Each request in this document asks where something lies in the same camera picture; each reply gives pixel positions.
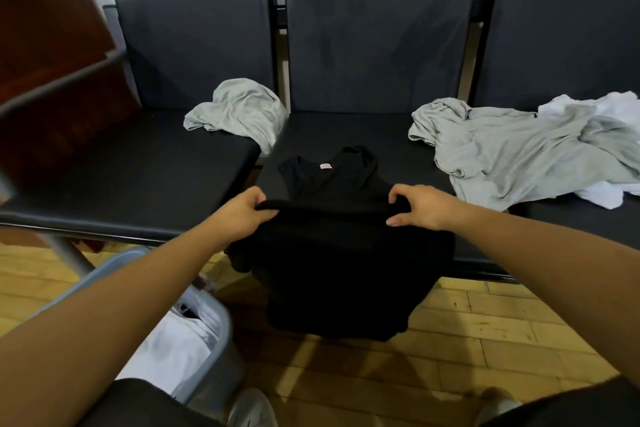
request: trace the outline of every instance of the dark pants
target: dark pants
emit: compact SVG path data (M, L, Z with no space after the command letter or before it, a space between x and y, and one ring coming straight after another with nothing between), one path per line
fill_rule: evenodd
M221 427L142 380L112 384L77 427ZM601 385L543 398L484 427L637 427L640 392L619 377Z

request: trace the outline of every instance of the shoe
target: shoe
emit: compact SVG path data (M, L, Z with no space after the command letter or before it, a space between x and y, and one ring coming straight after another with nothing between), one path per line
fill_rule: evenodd
M480 427L485 422L522 406L521 402L514 400L507 392L498 389L489 389L483 393L482 397L488 402L478 414L474 427Z
M249 388L236 399L228 427L278 427L276 414L269 399L256 388Z

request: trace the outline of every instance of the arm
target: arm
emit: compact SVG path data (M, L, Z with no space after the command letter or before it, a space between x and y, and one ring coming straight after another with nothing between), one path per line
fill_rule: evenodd
M448 230L529 287L620 373L640 387L640 252L610 240L467 204L427 186L389 196L412 212L387 221Z
M253 187L202 224L0 339L0 425L76 423L216 252L276 211Z

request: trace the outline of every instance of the person's right arm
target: person's right arm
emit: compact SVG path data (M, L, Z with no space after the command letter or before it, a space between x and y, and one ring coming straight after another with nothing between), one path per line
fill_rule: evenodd
M638 250L464 203L433 187L397 184L390 202L399 195L409 200L412 212L389 218L389 226L447 230L467 239L640 387Z

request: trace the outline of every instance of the gray cloth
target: gray cloth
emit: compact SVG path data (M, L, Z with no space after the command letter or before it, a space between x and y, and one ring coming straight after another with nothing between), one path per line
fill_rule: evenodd
M510 108L469 108L443 98L413 114L411 140L435 146L435 163L460 199L504 211L590 185L640 182L640 135L584 105L538 119Z
M220 83L213 101L201 103L184 117L184 128L204 127L251 137L263 154L271 152L287 121L287 110L266 86L247 78Z

